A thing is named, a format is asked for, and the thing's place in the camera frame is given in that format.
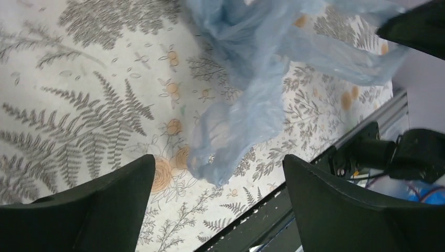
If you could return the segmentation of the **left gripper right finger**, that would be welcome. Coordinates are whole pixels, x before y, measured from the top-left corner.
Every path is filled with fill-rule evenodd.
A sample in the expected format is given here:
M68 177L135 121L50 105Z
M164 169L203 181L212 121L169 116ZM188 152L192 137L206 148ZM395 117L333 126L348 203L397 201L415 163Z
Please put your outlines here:
M380 194L283 160L304 251L444 251L444 206Z

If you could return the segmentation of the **light blue trash bag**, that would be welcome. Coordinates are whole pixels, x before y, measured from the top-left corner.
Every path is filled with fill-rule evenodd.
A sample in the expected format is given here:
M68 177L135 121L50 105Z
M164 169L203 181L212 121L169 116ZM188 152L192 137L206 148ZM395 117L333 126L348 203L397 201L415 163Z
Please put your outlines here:
M223 186L257 143L276 137L284 122L282 78L290 62L360 85L389 81L409 48L396 45L384 55L294 27L301 14L326 5L359 15L380 27L405 9L388 1L186 1L197 31L211 46L228 82L241 91L233 103L212 104L189 137L187 168L198 180Z

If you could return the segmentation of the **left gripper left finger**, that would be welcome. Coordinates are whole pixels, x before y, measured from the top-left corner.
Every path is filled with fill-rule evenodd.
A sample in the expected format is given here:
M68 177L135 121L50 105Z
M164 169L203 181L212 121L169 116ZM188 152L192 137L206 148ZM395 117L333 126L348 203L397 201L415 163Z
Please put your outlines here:
M135 251L155 175L146 154L29 204L1 207L1 251Z

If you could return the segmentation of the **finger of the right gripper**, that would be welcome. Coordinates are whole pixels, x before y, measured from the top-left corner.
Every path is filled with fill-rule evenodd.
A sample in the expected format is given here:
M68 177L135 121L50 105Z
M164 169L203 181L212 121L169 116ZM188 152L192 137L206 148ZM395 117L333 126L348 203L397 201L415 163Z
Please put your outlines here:
M429 1L393 17L376 34L444 60L444 0Z

